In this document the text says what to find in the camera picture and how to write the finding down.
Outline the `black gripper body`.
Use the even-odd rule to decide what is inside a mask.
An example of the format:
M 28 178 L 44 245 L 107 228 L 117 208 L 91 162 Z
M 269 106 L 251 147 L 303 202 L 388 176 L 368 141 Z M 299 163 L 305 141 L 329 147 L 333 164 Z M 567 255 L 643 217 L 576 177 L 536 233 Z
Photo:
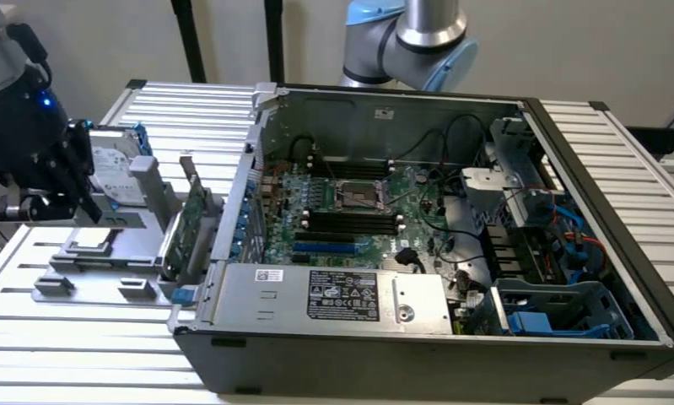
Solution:
M 68 118 L 38 68 L 0 90 L 0 184 L 62 191 L 54 177 L 64 162 Z

